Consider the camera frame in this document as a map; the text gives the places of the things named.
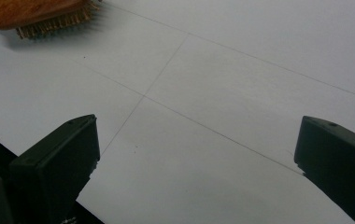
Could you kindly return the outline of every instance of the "wooden hairbrush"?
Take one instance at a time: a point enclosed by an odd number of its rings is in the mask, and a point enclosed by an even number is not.
[[[33,38],[88,21],[92,9],[91,0],[0,0],[0,30]]]

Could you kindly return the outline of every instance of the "brush head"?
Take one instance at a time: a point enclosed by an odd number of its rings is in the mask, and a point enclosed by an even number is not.
[[[45,35],[91,19],[91,0],[0,0],[0,30],[20,38]]]

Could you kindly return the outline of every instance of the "brush bristle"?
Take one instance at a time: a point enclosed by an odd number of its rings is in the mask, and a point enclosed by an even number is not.
[[[92,17],[93,9],[97,10],[99,8],[95,3],[89,1],[88,4],[79,10],[30,25],[18,27],[16,28],[17,34],[21,39],[48,35],[56,30],[89,21]]]

